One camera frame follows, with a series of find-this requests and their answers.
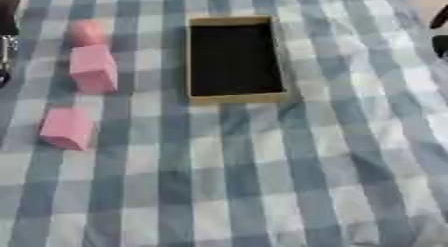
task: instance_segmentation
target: blue and white checkered fabric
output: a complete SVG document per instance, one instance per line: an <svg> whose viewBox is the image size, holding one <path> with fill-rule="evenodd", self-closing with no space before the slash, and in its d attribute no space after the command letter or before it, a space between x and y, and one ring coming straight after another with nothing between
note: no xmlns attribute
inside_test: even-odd
<svg viewBox="0 0 448 247"><path fill-rule="evenodd" d="M289 102L190 106L188 17L268 14ZM448 67L403 0L23 0L0 90L0 246L447 246ZM120 91L67 73L70 21L111 36ZM94 118L86 152L38 138Z"/></svg>

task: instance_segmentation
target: table surface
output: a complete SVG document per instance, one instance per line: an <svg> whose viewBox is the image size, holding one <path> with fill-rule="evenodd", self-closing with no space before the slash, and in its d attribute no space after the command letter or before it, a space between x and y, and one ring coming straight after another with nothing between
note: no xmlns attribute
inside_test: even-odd
<svg viewBox="0 0 448 247"><path fill-rule="evenodd" d="M272 15L289 101L194 107L185 24ZM0 246L442 246L446 65L402 0L22 0L0 90ZM119 91L68 76L69 22L110 36ZM38 137L84 109L86 152Z"/></svg>

